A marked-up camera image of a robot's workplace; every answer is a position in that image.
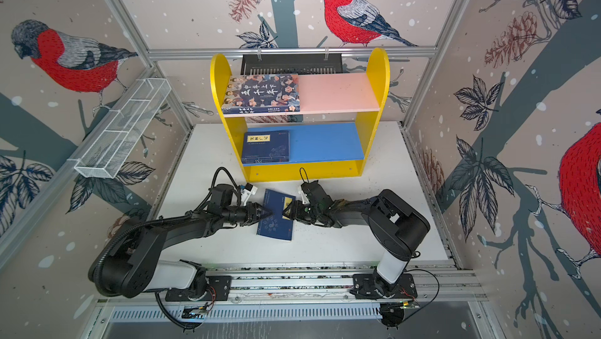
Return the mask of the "navy blue book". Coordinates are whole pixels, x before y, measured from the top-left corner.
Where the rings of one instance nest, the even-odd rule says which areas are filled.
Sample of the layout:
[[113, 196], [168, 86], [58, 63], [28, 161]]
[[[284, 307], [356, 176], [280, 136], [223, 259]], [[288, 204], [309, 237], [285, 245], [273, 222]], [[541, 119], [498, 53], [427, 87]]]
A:
[[260, 160], [259, 162], [243, 162], [243, 166], [265, 166], [265, 165], [288, 165], [290, 164], [290, 162], [287, 161], [263, 161]]
[[241, 162], [290, 161], [290, 132], [247, 132]]
[[258, 223], [258, 236], [291, 241], [294, 222], [284, 217], [283, 212], [295, 201], [294, 196], [275, 190], [266, 190], [263, 206], [271, 212], [271, 215]]

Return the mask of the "illustrated colourful cover book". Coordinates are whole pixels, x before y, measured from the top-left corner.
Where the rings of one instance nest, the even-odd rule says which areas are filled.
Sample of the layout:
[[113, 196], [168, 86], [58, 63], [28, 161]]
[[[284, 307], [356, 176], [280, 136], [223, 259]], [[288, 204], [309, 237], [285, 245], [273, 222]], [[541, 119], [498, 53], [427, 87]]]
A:
[[232, 76], [222, 101], [224, 115], [299, 112], [297, 74]]

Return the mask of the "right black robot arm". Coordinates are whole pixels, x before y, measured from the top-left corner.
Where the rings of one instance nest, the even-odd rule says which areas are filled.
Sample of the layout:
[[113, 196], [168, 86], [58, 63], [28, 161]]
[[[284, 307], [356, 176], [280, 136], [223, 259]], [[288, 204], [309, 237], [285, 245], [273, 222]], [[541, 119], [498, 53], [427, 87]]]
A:
[[422, 214], [388, 189], [358, 201], [332, 199], [317, 180], [303, 182], [300, 191], [303, 201], [289, 204], [283, 210], [285, 218], [324, 228], [369, 226], [383, 247], [383, 258], [372, 277], [373, 286], [366, 292], [356, 287], [356, 295], [377, 299], [407, 294], [401, 287], [402, 274], [409, 261], [419, 256], [417, 248], [430, 232], [430, 223]]

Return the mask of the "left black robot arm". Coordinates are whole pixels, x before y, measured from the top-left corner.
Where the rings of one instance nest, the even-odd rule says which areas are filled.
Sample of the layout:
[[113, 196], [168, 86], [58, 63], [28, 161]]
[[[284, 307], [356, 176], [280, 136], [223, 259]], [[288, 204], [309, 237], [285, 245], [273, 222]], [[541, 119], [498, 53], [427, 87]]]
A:
[[270, 216], [272, 212], [261, 204], [242, 205], [238, 187], [219, 184], [182, 216], [126, 221], [91, 265], [89, 280], [103, 296], [134, 298], [150, 288], [164, 249]]

